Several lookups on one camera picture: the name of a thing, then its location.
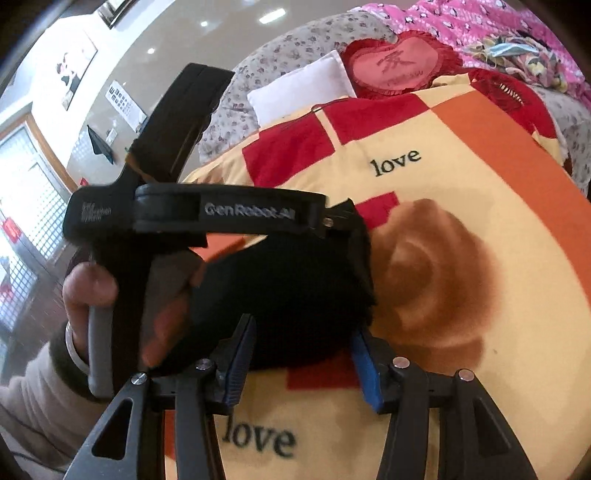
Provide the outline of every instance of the silver bracelet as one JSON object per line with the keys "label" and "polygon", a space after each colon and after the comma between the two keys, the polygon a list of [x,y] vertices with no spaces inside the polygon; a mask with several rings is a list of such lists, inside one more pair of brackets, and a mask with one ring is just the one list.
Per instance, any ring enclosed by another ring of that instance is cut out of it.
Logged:
{"label": "silver bracelet", "polygon": [[90,367],[86,365],[85,361],[80,358],[78,352],[76,352],[76,347],[74,346],[74,338],[72,336],[72,326],[70,322],[66,325],[66,348],[68,349],[68,353],[70,354],[70,358],[74,362],[74,365],[78,367],[85,375],[90,374]]}

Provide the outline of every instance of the ceiling light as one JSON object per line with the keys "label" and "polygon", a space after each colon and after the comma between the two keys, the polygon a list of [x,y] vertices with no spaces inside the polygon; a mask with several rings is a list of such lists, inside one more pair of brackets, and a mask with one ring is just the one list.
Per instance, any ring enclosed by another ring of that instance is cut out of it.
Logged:
{"label": "ceiling light", "polygon": [[272,11],[264,17],[259,18],[259,22],[261,22],[262,24],[269,23],[273,20],[277,20],[278,18],[283,17],[283,15],[285,15],[285,10],[283,8],[280,8],[279,10]]}

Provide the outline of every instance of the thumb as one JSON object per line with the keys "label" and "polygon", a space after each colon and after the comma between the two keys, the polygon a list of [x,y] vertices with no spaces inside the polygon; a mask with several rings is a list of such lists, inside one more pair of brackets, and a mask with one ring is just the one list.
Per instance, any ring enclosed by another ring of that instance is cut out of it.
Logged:
{"label": "thumb", "polygon": [[64,281],[62,295],[79,355],[86,356],[88,307],[108,307],[117,298],[117,282],[101,265],[76,265]]}

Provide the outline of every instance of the brown rose print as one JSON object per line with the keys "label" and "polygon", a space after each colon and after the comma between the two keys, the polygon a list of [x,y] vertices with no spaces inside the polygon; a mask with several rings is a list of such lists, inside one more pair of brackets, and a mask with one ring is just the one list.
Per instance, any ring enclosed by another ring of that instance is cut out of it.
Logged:
{"label": "brown rose print", "polygon": [[491,254],[433,200],[404,202],[371,232],[372,333],[422,368],[474,368],[491,322]]}

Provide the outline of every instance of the pink blanket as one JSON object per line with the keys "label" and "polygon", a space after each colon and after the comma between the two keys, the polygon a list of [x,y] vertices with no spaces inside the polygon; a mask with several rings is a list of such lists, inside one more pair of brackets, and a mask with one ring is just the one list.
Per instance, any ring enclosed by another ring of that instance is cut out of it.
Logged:
{"label": "pink blanket", "polygon": [[408,10],[396,5],[367,4],[361,10],[380,18],[393,32],[421,30],[452,46],[461,56],[464,66],[488,68],[464,48],[491,33],[525,31],[545,42],[562,63],[569,84],[567,93],[591,109],[591,87],[574,59],[548,27],[529,10],[517,11],[503,0],[418,0]]}

